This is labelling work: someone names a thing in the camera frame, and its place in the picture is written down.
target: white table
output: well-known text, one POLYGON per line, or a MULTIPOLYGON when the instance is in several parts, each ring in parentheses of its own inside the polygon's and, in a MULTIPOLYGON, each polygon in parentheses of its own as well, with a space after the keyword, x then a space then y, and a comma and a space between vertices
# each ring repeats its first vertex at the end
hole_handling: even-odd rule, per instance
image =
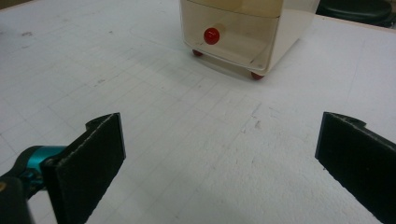
MULTIPOLYGON (((314 158, 323 111, 396 142, 396 33, 316 17, 261 81, 195 58, 177 0, 0 11, 0 171, 121 112, 127 160, 89 223, 378 223, 314 158)), ((30 201, 55 223, 46 193, 30 201)))

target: dark object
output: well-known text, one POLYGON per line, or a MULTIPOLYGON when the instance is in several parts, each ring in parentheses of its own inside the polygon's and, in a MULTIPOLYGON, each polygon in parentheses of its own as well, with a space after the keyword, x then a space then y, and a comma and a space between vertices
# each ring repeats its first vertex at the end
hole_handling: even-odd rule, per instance
POLYGON ((27 199, 47 188, 58 223, 85 223, 125 159, 120 114, 86 124, 68 147, 30 147, 0 177, 2 224, 34 223, 27 199))
POLYGON ((383 0, 321 0, 317 14, 346 21, 391 26, 392 6, 383 0))
POLYGON ((396 145, 365 123, 325 112, 315 157, 383 223, 396 223, 396 145))

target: red wheel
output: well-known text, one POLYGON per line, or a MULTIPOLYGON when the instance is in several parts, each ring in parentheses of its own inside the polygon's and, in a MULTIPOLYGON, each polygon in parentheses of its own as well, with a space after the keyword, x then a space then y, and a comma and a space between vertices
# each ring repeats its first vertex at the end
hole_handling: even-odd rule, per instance
POLYGON ((260 80, 260 79, 263 78, 263 76, 260 76, 260 75, 254 73, 254 72, 251 72, 250 74, 251 74, 251 77, 253 77, 254 80, 260 80))
POLYGON ((204 55, 203 53, 201 53, 200 51, 195 50, 195 49, 192 50, 192 53, 193 53, 195 56, 197 56, 197 57, 200 57, 200 56, 204 55))

